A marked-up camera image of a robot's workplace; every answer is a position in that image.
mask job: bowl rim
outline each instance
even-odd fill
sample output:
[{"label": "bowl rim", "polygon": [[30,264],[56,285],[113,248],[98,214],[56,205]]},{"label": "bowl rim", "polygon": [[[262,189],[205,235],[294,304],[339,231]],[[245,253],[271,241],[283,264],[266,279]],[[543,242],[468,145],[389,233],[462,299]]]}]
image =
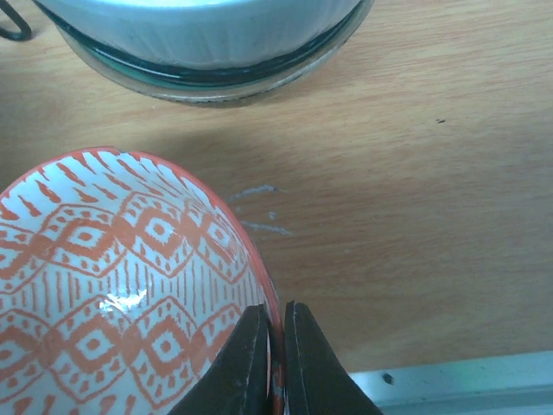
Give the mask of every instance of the bowl rim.
[{"label": "bowl rim", "polygon": [[276,367],[274,368],[273,373],[271,375],[271,377],[273,378],[273,382],[271,383],[276,383],[276,388],[273,391],[273,394],[276,398],[274,410],[275,410],[275,414],[282,413],[284,409],[283,407],[284,371],[283,371],[283,361],[282,361],[283,348],[284,348],[284,333],[283,333],[282,318],[280,316],[279,299],[278,299],[277,290],[275,288],[275,285],[272,282],[272,279],[270,278],[267,268],[264,265],[261,254],[257,250],[256,246],[254,245],[253,241],[250,238],[250,235],[246,232],[245,228],[242,226],[242,224],[240,223],[240,221],[238,220],[234,212],[226,204],[226,202],[219,195],[217,195],[217,193],[215,193],[209,186],[207,186],[204,182],[202,182],[192,173],[185,170],[183,167],[177,165],[176,163],[170,162],[169,160],[166,160],[164,158],[161,158],[159,156],[156,156],[154,154],[151,154],[145,151],[124,151],[109,145],[86,147],[84,149],[71,150],[71,151],[65,152],[56,157],[50,158],[46,162],[40,163],[34,166],[33,168],[27,170],[25,173],[18,176],[5,190],[3,190],[0,193],[0,204],[2,204],[3,199],[10,197],[10,192],[14,188],[16,188],[22,182],[24,182],[29,176],[36,173],[37,171],[40,171],[44,167],[52,163],[59,162],[60,160],[66,157],[92,153],[94,151],[105,151],[105,152],[112,153],[115,156],[118,156],[121,154],[128,154],[133,157],[146,158],[154,163],[159,163],[161,165],[164,165],[165,167],[171,169],[171,171],[173,171],[173,173],[176,176],[181,176],[186,178],[194,186],[201,189],[206,194],[209,201],[211,201],[214,205],[220,208],[223,214],[225,214],[227,219],[232,223],[232,225],[234,226],[234,230],[236,231],[238,236],[242,239],[242,242],[245,245],[245,249],[250,255],[251,262],[254,268],[256,269],[256,280],[259,281],[259,283],[263,287],[265,296],[267,296],[267,301],[269,303],[269,310],[268,310],[269,317],[272,323],[271,325],[273,328],[273,332],[276,337],[276,350],[275,350],[276,353],[274,354],[271,351],[271,359],[274,360],[276,357]]}]

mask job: patterned bowl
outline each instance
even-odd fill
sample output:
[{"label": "patterned bowl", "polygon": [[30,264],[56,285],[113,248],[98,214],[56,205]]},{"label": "patterned bowl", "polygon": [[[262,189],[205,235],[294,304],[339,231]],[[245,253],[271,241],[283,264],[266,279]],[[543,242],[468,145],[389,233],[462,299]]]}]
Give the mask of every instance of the patterned bowl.
[{"label": "patterned bowl", "polygon": [[0,195],[0,413],[164,415],[260,303],[281,348],[261,258],[189,173],[112,148],[60,156]]}]

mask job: wooden table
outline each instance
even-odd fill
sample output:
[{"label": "wooden table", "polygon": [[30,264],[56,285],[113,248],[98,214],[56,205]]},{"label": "wooden table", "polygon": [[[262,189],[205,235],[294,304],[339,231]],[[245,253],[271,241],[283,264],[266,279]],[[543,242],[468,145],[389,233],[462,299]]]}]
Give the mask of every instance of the wooden table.
[{"label": "wooden table", "polygon": [[112,84],[12,3],[37,35],[0,41],[2,187],[101,144],[179,163],[234,199],[282,301],[311,307],[348,370],[553,348],[542,0],[381,0],[310,78],[225,110]]}]

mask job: ceramic bowl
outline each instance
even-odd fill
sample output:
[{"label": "ceramic bowl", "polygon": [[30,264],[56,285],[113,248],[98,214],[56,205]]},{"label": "ceramic bowl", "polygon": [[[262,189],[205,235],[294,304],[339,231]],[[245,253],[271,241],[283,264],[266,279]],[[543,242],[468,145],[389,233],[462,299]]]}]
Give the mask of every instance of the ceramic bowl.
[{"label": "ceramic bowl", "polygon": [[[57,25],[71,49],[107,79],[159,99],[190,105],[228,107],[250,105],[269,98],[312,73],[334,56],[355,33],[369,13],[373,0],[359,0],[353,10],[338,24],[288,54],[278,55],[249,67],[205,70],[139,59],[84,35],[51,10],[38,4]],[[254,39],[257,37],[250,38],[245,35],[243,38],[244,42]],[[151,42],[151,39],[144,40],[144,44]]]},{"label": "ceramic bowl", "polygon": [[158,64],[210,70],[289,54],[360,0],[37,0],[97,42]]},{"label": "ceramic bowl", "polygon": [[166,414],[260,303],[281,327],[245,230],[189,173],[60,156],[0,196],[0,413]]}]

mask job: white scratch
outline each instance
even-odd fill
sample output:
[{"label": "white scratch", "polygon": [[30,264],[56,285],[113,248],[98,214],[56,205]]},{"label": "white scratch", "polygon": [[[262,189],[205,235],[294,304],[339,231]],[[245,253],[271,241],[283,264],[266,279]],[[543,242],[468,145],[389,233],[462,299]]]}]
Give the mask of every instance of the white scratch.
[{"label": "white scratch", "polygon": [[246,190],[242,190],[241,192],[238,192],[237,194],[232,195],[231,197],[226,199],[226,202],[229,203],[231,201],[237,201],[238,199],[242,199],[243,197],[246,197],[249,195],[259,195],[261,193],[276,193],[276,192],[282,192],[282,190],[275,186],[264,184],[262,186],[257,186],[256,188],[247,188]]},{"label": "white scratch", "polygon": [[262,225],[260,223],[252,223],[252,222],[247,222],[245,220],[242,220],[241,223],[245,227],[250,227],[254,231],[268,231],[268,232],[280,233],[281,235],[285,235],[285,236],[292,235],[291,231],[283,227],[272,227],[270,225]]}]

